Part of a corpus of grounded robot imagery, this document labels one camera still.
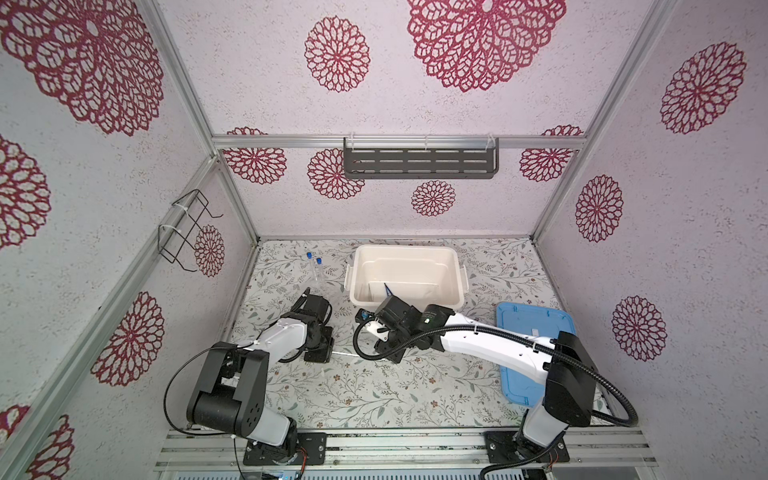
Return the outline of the thin blue capped test tube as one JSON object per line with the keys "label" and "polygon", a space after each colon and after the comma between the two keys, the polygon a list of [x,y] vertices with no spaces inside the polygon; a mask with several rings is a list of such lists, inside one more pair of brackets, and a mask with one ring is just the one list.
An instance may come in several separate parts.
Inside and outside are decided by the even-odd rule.
{"label": "thin blue capped test tube", "polygon": [[316,257],[315,262],[316,262],[316,271],[317,271],[317,281],[319,284],[325,285],[327,282],[327,276],[324,270],[323,259],[321,257]]}

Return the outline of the white plastic bin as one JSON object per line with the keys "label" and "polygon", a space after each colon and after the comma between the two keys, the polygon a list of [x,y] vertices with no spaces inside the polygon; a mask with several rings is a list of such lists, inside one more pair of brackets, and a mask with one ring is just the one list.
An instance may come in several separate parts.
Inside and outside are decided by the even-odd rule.
{"label": "white plastic bin", "polygon": [[[467,269],[459,262],[456,251],[444,246],[362,245],[354,252],[353,262],[346,267],[344,291],[353,305],[373,310],[386,298],[384,283],[393,296],[422,310],[436,304],[459,310],[465,303],[470,285]],[[451,303],[433,303],[419,298],[420,286],[442,284],[453,290]],[[373,286],[375,301],[366,301],[364,290]]]}

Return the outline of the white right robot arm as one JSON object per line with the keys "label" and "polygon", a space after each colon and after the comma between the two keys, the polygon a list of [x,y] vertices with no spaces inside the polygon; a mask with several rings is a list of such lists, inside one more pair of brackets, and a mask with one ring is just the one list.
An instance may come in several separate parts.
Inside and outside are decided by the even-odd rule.
{"label": "white right robot arm", "polygon": [[398,363],[409,348],[464,354],[543,386],[543,396],[524,415],[511,445],[502,449],[511,460],[536,461],[557,446],[565,430],[591,423],[594,378],[542,350],[547,347],[571,360],[587,360],[573,334],[561,332],[554,339],[516,334],[436,304],[420,311],[396,296],[387,297],[373,312],[360,309],[355,322],[353,347],[357,352],[361,351],[362,332],[376,337],[375,352],[366,354],[367,360],[381,357]]}

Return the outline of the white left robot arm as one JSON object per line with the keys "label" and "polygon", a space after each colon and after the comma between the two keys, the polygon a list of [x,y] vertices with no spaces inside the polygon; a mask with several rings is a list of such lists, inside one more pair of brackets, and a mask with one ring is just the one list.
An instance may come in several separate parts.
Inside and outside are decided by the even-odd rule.
{"label": "white left robot arm", "polygon": [[309,290],[254,340],[218,342],[205,352],[186,409],[188,422],[247,441],[246,465],[310,462],[297,423],[266,406],[268,373],[278,363],[303,357],[330,361],[333,307]]}

